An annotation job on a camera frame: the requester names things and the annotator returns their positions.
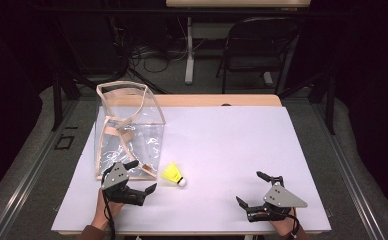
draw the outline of robotic hand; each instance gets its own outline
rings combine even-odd
[[[126,185],[129,180],[127,170],[137,167],[138,164],[139,162],[137,160],[127,164],[116,162],[104,171],[101,180],[101,189],[104,197],[108,201],[142,206],[147,195],[156,190],[157,183],[146,188],[144,191],[133,190]]]
[[[262,206],[249,207],[241,198],[236,197],[240,207],[246,211],[249,222],[280,221],[286,217],[295,218],[295,216],[289,215],[291,208],[307,207],[306,202],[285,189],[281,176],[270,177],[259,171],[257,176],[272,183],[272,188],[263,197],[265,203]]]

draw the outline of gray carpet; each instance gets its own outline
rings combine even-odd
[[[199,58],[195,65],[195,80],[191,86],[185,85],[185,62],[174,61],[168,69],[157,73],[149,73],[137,67],[145,77],[157,85],[173,93],[220,93],[220,79],[214,78],[218,60],[214,58]],[[253,76],[250,86],[259,86],[261,79]],[[51,226],[57,214],[56,208],[62,201],[73,171],[79,160],[79,155],[85,145],[89,131],[95,119],[95,93],[81,86],[83,97],[80,101],[72,103],[74,111],[68,117],[60,132],[56,133],[58,139],[52,149],[45,156],[45,164],[35,179],[33,188],[29,189],[30,195],[24,202],[15,219],[10,220],[9,228],[4,231],[5,239],[75,239],[74,236],[61,236],[52,232]],[[267,93],[273,90],[234,90],[237,93]],[[42,94],[44,109],[41,113],[38,125],[28,138],[15,163],[0,184],[0,219],[1,214],[7,207],[20,181],[30,170],[36,161],[44,143],[48,141],[52,127],[52,96],[51,89]],[[301,147],[315,180],[323,205],[329,209],[333,216],[329,218],[332,231],[312,236],[312,239],[369,239],[369,235],[358,214],[355,202],[346,188],[346,184],[340,175],[336,161],[337,156],[328,141],[325,129],[320,124],[320,118],[316,109],[320,106],[310,105],[304,98],[287,99],[283,101],[287,107],[293,125],[297,132]],[[381,194],[378,185],[372,176],[361,164],[360,158],[355,151],[354,137],[348,121],[348,111],[340,103],[335,108],[336,137],[348,158],[352,170],[369,200],[377,222],[388,239],[388,202]],[[267,236],[266,239],[277,239],[275,236]]]

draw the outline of person's arm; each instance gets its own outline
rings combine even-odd
[[[109,202],[109,208],[113,218],[119,215],[123,205],[123,203]],[[91,225],[85,227],[81,235],[79,235],[78,240],[101,240],[104,238],[106,235],[105,230],[109,224],[109,220],[105,216],[107,213],[107,211],[104,211],[105,207],[103,192],[99,189],[94,219]]]
[[[295,210],[291,209],[290,215],[295,216]],[[291,237],[291,231],[293,231],[293,224],[294,219],[292,218],[285,218],[281,221],[269,221],[272,226],[275,228],[276,232],[279,236],[281,236],[281,239],[286,240],[290,239]],[[306,234],[306,232],[303,230],[302,226],[299,226],[299,230],[297,231],[295,240],[309,240],[309,235]]]

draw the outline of dark background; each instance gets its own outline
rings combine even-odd
[[[65,2],[57,0],[48,4]],[[154,7],[163,7],[161,1],[155,4],[159,6]],[[336,74],[336,96],[349,108],[362,161],[388,198],[388,0],[312,0],[310,9],[349,11],[353,7],[360,9],[360,27],[356,29],[353,48],[345,53]],[[110,32],[105,19],[94,23],[71,18],[62,21],[69,23],[64,24],[69,39],[54,25],[37,25],[19,1],[0,1],[0,181],[37,121],[42,107],[39,93],[52,85],[55,68],[51,55],[77,72],[94,69],[110,74],[121,70],[119,52],[112,47],[111,35],[105,34]],[[145,26],[148,21],[151,17],[146,16],[139,24]],[[158,26],[169,27],[167,20],[155,21]],[[87,22],[95,27],[88,31]],[[337,53],[334,49],[349,24],[331,20],[306,22],[288,73],[287,87],[295,86],[324,68],[328,59]],[[163,29],[156,30],[160,32],[140,32],[139,38],[156,44],[159,49],[165,48]],[[84,38],[75,31],[82,31]],[[40,32],[54,41],[38,38]],[[96,42],[89,40],[99,32],[103,33],[102,38],[96,38]],[[152,36],[160,38],[155,42]],[[58,46],[59,51],[52,53],[51,46],[46,46],[49,44]],[[96,51],[105,51],[109,57],[98,62],[81,62],[80,56],[75,54],[96,54]]]

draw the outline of office chair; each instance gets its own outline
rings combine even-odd
[[[298,36],[300,24],[289,18],[248,18],[236,23],[226,39],[216,77],[223,68],[222,94],[229,72],[279,72],[277,94],[290,43]]]

